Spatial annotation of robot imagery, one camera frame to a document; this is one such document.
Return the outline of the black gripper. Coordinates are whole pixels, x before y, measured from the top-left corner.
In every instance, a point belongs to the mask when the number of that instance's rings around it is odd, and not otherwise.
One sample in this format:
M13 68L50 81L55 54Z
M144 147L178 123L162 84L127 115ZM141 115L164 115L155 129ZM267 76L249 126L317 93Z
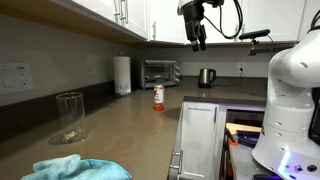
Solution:
M193 52L206 50L206 31L205 26L200 22L204 18L203 0L178 0L177 13L182 15L185 22L185 30L188 40L192 40Z

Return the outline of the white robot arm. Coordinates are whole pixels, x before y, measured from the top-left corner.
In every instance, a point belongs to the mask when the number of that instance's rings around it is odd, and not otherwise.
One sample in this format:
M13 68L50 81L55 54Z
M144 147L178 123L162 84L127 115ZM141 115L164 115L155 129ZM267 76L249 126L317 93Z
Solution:
M319 16L294 47L269 62L267 103L253 159L283 180L320 180L320 146L309 138L320 87Z

